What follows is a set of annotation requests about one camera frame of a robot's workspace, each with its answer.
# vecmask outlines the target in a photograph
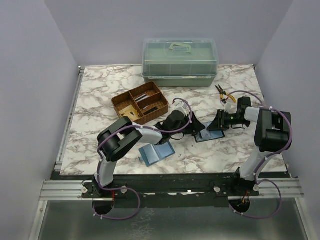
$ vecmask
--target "marble table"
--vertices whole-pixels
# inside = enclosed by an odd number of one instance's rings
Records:
[[[144,84],[140,65],[86,67],[73,113],[70,134],[63,155],[61,175],[93,175],[97,170],[97,136],[118,120],[111,98]],[[220,65],[218,76],[211,87],[160,87],[169,101],[169,113],[174,98],[187,100],[201,122],[210,122],[218,109],[222,109],[215,84],[227,92],[246,90],[263,96],[252,65]],[[251,97],[253,107],[259,102]],[[166,114],[146,125],[153,126],[169,115]],[[171,140],[176,154],[150,167],[139,161],[137,144],[119,160],[115,174],[195,174],[230,173],[240,167],[254,149],[256,124],[246,130],[229,129],[225,138],[196,143],[194,137],[185,136],[180,141]],[[281,155],[271,160],[265,172],[285,172]]]

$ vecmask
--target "gray wall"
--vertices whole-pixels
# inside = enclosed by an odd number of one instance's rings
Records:
[[[294,0],[257,66],[266,102],[292,115],[284,157],[298,175],[320,236],[320,1]]]
[[[292,0],[45,0],[80,65],[140,64],[144,38],[214,38],[222,64],[257,64]]]
[[[2,1],[0,31],[0,238],[25,240],[79,69],[42,0]]]

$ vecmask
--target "green storage box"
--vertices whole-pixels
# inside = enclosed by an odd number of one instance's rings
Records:
[[[159,87],[209,87],[219,58],[213,39],[146,39],[142,76]]]

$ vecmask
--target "box lid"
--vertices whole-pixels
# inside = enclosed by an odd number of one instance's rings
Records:
[[[144,76],[215,76],[219,59],[213,39],[146,39]]]

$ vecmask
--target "lid handle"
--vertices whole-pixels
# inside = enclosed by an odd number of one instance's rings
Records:
[[[185,44],[185,43],[181,43],[181,42],[173,42],[171,43],[169,49],[170,50],[174,50],[174,47],[177,46],[177,47],[185,47],[186,48],[186,52],[187,53],[191,53],[191,45],[188,45],[188,44]]]

